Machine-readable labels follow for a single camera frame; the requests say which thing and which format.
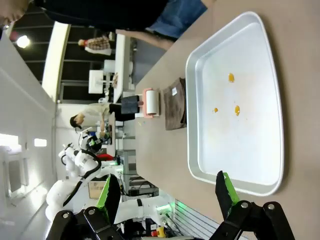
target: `green light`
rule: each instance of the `green light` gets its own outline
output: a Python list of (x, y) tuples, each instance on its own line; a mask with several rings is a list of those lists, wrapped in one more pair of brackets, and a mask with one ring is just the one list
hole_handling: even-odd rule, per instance
[(167, 204), (167, 205), (164, 205), (164, 206), (159, 206), (156, 208), (157, 211), (162, 211), (162, 210), (170, 210), (171, 209), (171, 206), (170, 204)]
[(187, 209), (187, 206), (185, 204), (183, 204), (182, 202), (180, 202), (180, 201), (178, 202), (177, 205), (182, 209)]

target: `white robot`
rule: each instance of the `white robot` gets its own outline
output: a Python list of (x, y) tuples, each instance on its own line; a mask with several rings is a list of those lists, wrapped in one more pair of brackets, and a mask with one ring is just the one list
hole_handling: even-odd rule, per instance
[[(45, 215), (51, 222), (61, 210), (74, 211), (72, 198), (76, 196), (80, 188), (87, 187), (93, 178), (113, 174), (120, 179), (119, 170), (123, 168), (122, 166), (115, 165), (115, 161), (101, 162), (95, 154), (83, 149), (86, 146), (84, 143), (89, 138), (88, 135), (85, 135), (88, 130), (80, 133), (80, 149), (75, 149), (72, 144), (68, 144), (58, 155), (71, 178), (58, 180), (46, 196), (48, 207)], [(120, 202), (114, 223), (146, 217), (153, 219), (158, 225), (163, 225), (161, 211), (163, 211), (163, 206), (169, 206), (168, 202), (160, 196), (142, 198), (140, 201), (142, 205), (138, 204), (136, 199)]]

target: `white shirt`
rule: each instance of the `white shirt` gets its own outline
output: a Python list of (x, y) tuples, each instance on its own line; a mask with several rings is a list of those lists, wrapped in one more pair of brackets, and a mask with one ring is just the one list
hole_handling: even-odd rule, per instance
[(91, 54), (103, 54), (107, 56), (110, 56), (112, 54), (112, 49), (110, 48), (102, 49), (102, 50), (92, 50), (91, 48), (86, 46), (84, 49)]
[(84, 115), (83, 126), (93, 126), (96, 122), (109, 118), (109, 103), (93, 103), (86, 106), (81, 112)]

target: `beige table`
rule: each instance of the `beige table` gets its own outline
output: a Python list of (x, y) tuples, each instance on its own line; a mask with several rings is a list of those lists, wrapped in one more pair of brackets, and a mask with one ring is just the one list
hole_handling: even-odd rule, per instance
[[(261, 16), (272, 47), (284, 116), (285, 174), (272, 196), (239, 196), (259, 205), (278, 201), (295, 238), (316, 240), (320, 238), (319, 0), (217, 0), (144, 77), (136, 92), (163, 90), (183, 77), (190, 52), (246, 11)], [(165, 131), (163, 98), (161, 109), (160, 117), (136, 120), (138, 174), (202, 214), (222, 221), (215, 186), (189, 173), (187, 130)]]

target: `brown cloth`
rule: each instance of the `brown cloth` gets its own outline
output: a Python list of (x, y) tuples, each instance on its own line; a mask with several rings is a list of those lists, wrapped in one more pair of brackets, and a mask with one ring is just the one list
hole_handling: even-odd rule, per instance
[(186, 79), (179, 78), (163, 90), (165, 129), (174, 130), (187, 126)]

